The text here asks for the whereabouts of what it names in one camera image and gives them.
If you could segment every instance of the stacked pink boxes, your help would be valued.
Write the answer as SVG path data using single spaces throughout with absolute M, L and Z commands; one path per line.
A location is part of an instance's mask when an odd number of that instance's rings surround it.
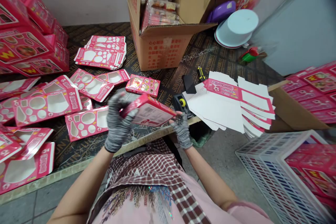
M 68 35 L 42 0 L 0 0 L 0 5 L 0 74 L 69 70 Z
M 287 77 L 283 89 L 327 124 L 336 123 L 336 61 Z

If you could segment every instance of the gray work glove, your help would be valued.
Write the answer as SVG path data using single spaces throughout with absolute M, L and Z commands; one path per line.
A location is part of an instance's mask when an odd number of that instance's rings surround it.
M 180 144 L 180 147 L 184 150 L 189 149 L 193 143 L 190 140 L 189 136 L 189 125 L 186 113 L 182 113 L 181 111 L 177 111 L 176 118 L 173 120 L 169 120 L 170 125 L 176 132 L 177 140 Z
M 136 108 L 125 118 L 122 118 L 119 111 L 131 103 L 123 99 L 124 95 L 124 92 L 115 94 L 108 101 L 107 126 L 109 129 L 105 141 L 105 149 L 111 153 L 115 153 L 121 148 L 128 133 L 131 131 L 132 121 L 139 110 Z

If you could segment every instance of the concrete floor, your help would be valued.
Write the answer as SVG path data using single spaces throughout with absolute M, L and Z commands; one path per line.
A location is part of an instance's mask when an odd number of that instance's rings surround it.
M 226 131 L 218 130 L 198 151 L 241 200 L 256 203 L 269 215 L 275 224 L 280 224 L 280 220 L 273 209 L 234 153 L 236 149 L 247 143 L 247 141 L 247 138 L 239 132 L 230 129 Z M 198 180 L 183 150 L 179 149 L 179 152 L 187 174 Z M 74 174 L 0 206 L 1 223 L 46 224 L 59 201 L 78 176 L 79 173 Z M 99 194 L 103 192 L 105 184 L 106 179 L 104 179 L 100 187 Z

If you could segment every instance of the checkered apron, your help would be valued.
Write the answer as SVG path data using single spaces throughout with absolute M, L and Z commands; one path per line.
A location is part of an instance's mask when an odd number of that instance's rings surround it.
M 107 189 L 91 209 L 87 223 L 92 223 L 117 187 L 137 184 L 167 186 L 185 223 L 210 223 L 178 169 L 183 170 L 163 139 L 151 142 L 143 152 L 114 158 L 107 171 Z

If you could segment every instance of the plastic basket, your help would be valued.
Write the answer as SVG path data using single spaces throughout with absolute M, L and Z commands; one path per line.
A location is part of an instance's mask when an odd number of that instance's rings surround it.
M 327 144 L 314 130 L 263 134 L 238 149 L 236 155 L 283 223 L 335 223 L 285 162 L 303 143 Z

